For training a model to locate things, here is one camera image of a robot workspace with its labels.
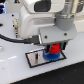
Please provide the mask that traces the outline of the grey metal gripper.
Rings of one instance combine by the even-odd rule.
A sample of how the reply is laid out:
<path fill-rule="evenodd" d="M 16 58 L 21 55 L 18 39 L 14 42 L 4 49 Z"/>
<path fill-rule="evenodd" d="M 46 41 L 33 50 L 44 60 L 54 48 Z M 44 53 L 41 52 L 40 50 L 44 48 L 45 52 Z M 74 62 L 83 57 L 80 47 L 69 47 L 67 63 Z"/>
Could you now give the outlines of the grey metal gripper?
<path fill-rule="evenodd" d="M 61 49 L 65 50 L 66 41 L 74 39 L 77 35 L 77 30 L 74 24 L 66 25 L 62 24 L 60 26 L 48 26 L 40 27 L 39 39 L 41 45 L 46 45 L 45 52 L 48 53 L 50 50 L 50 45 L 54 43 L 61 43 Z"/>

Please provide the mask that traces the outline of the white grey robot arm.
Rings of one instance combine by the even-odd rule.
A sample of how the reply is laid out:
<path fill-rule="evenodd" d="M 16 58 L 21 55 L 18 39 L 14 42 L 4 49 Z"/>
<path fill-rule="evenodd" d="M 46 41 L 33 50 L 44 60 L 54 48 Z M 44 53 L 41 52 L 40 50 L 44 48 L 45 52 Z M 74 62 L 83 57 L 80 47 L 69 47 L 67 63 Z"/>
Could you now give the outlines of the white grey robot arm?
<path fill-rule="evenodd" d="M 19 12 L 19 35 L 30 43 L 44 45 L 56 54 L 61 43 L 76 34 L 75 15 L 83 10 L 84 0 L 23 0 Z"/>

